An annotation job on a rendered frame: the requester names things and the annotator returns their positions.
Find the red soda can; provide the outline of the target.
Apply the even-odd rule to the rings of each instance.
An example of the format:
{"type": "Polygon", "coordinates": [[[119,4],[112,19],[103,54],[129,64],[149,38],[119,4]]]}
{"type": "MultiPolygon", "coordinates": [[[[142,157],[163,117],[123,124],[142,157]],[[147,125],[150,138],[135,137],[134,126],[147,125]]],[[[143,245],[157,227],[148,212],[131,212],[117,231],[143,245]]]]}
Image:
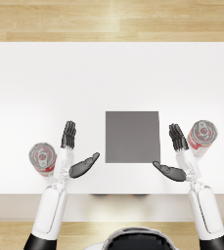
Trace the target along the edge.
{"type": "Polygon", "coordinates": [[[197,121],[187,137],[194,156],[203,156],[214,143],[217,135],[217,129],[212,122],[207,120],[197,121]]]}
{"type": "Polygon", "coordinates": [[[47,143],[38,143],[29,151],[29,161],[34,169],[43,177],[53,175],[57,154],[47,143]]]}

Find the dark grey square mat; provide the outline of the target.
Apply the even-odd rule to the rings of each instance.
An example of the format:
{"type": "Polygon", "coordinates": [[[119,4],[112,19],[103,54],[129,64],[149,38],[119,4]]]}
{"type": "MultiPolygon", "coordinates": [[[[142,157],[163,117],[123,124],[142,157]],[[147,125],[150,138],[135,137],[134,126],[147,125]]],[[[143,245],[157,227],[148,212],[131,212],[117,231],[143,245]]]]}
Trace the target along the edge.
{"type": "Polygon", "coordinates": [[[160,161],[157,111],[106,112],[106,162],[160,161]]]}

